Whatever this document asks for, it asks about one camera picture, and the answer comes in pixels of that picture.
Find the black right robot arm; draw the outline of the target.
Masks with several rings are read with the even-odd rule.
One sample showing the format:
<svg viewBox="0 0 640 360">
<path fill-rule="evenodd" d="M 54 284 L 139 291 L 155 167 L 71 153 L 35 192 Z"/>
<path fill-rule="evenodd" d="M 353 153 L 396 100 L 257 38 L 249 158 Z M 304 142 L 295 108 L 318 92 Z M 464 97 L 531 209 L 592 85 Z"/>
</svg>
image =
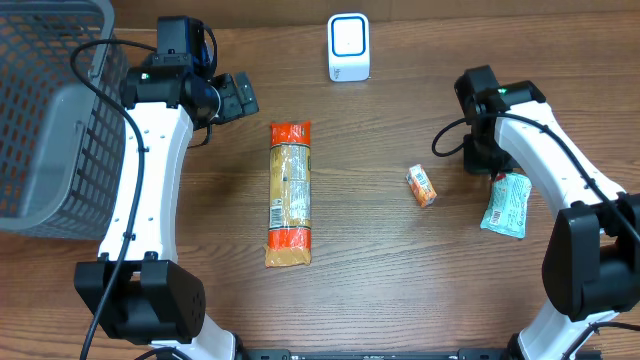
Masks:
<svg viewBox="0 0 640 360">
<path fill-rule="evenodd" d="M 584 156 L 532 82 L 502 85 L 481 66 L 454 90 L 471 128 L 461 146 L 465 170 L 496 178 L 522 169 L 555 219 L 542 263 L 547 300 L 501 356 L 572 359 L 639 302 L 639 197 Z"/>
</svg>

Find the orange tissue packet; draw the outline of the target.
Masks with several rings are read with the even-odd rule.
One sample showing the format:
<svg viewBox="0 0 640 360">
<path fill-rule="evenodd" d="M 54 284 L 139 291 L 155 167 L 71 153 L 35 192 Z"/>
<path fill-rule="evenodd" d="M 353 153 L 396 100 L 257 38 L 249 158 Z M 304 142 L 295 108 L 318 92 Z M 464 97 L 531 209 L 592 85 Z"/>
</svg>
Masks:
<svg viewBox="0 0 640 360">
<path fill-rule="evenodd" d="M 409 168 L 406 181 L 421 207 L 429 206 L 435 201 L 437 193 L 421 164 Z"/>
</svg>

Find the teal snack pouch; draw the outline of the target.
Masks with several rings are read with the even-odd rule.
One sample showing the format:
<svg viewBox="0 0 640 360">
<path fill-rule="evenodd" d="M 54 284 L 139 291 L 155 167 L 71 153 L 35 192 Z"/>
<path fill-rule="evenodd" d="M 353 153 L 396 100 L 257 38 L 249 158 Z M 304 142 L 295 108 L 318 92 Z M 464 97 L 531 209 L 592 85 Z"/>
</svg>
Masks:
<svg viewBox="0 0 640 360">
<path fill-rule="evenodd" d="M 532 183 L 518 173 L 499 174 L 493 182 L 481 229 L 523 239 L 526 236 L 528 200 Z"/>
</svg>

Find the red snack package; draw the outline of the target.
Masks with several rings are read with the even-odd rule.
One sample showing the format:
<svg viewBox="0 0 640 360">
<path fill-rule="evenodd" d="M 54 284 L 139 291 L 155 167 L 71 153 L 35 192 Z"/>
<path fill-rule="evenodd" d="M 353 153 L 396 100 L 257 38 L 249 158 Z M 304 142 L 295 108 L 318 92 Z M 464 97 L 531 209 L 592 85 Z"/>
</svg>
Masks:
<svg viewBox="0 0 640 360">
<path fill-rule="evenodd" d="M 310 264 L 311 226 L 311 123 L 273 123 L 265 265 Z"/>
</svg>

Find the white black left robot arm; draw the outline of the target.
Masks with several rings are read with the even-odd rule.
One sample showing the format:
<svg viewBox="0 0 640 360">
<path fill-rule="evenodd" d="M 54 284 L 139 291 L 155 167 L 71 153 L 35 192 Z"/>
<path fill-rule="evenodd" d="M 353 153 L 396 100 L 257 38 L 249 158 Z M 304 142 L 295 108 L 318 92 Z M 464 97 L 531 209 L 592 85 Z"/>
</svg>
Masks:
<svg viewBox="0 0 640 360">
<path fill-rule="evenodd" d="M 255 114 L 256 95 L 245 73 L 217 72 L 215 36 L 198 19 L 161 17 L 148 52 L 112 104 L 126 130 L 115 207 L 74 285 L 92 330 L 142 345 L 147 357 L 243 359 L 239 337 L 208 316 L 202 281 L 178 263 L 175 218 L 194 132 Z"/>
</svg>

